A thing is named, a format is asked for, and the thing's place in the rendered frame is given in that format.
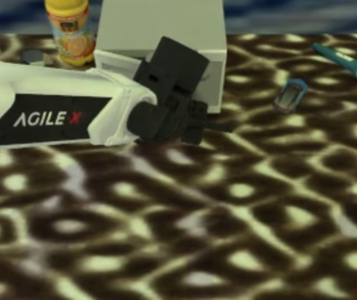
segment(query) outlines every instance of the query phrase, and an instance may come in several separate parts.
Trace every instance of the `black label panel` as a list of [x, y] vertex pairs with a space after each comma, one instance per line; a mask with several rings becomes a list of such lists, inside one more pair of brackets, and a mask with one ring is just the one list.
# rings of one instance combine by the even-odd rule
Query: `black label panel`
[[0, 119], [0, 146], [88, 139], [111, 98], [17, 94]]

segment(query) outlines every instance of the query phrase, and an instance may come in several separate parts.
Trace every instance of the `agile-x logo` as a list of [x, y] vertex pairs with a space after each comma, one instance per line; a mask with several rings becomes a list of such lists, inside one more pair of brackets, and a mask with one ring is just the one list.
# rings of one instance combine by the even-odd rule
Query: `agile-x logo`
[[52, 111], [34, 111], [30, 114], [22, 112], [13, 127], [63, 126], [66, 121], [68, 124], [78, 125], [82, 115], [82, 111], [73, 111], [70, 116], [67, 115], [67, 111], [59, 111], [55, 114]]

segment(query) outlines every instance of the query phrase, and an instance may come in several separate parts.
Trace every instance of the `brown patterned fabric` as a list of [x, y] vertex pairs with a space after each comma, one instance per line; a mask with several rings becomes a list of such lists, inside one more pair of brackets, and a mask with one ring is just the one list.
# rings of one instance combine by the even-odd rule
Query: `brown patterned fabric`
[[[0, 41], [63, 66], [50, 37]], [[313, 42], [357, 58], [357, 35], [230, 37], [212, 119], [236, 129], [200, 147], [0, 151], [0, 300], [357, 299], [357, 79]]]

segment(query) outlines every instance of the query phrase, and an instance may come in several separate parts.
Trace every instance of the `patterned tablecloth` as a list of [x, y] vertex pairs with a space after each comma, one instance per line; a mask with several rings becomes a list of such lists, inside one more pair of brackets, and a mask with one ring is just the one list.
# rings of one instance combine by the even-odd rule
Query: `patterned tablecloth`
[[[212, 119], [236, 129], [200, 147], [0, 151], [0, 300], [357, 299], [357, 80], [315, 41], [357, 57], [357, 35], [230, 37]], [[288, 77], [309, 91], [284, 116]]]

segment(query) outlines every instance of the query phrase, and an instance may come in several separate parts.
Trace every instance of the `red x letter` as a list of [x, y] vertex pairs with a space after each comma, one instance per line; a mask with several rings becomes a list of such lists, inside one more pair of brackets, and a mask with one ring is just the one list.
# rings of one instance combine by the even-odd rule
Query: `red x letter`
[[83, 115], [82, 111], [73, 111], [73, 116], [68, 118], [69, 124], [78, 124], [79, 118]]

